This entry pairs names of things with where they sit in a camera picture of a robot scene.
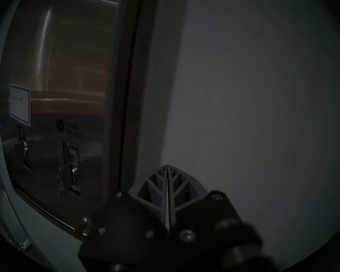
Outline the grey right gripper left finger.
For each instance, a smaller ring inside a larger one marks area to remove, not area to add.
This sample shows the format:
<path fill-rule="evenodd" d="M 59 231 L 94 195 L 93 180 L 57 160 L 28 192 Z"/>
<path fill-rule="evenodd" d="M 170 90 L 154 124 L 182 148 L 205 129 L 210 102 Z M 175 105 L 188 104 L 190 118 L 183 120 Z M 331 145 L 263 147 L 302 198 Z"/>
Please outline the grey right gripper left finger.
<path fill-rule="evenodd" d="M 151 264 L 168 252 L 168 168 L 108 196 L 78 253 L 82 264 Z"/>

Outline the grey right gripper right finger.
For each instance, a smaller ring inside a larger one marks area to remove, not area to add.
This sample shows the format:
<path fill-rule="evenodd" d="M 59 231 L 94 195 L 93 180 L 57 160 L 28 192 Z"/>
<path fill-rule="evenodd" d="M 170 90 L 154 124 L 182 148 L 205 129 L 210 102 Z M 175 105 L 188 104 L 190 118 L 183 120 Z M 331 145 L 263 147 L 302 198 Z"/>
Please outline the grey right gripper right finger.
<path fill-rule="evenodd" d="M 227 195 L 206 191 L 174 166 L 167 166 L 170 259 L 221 258 L 241 245 L 241 218 Z"/>

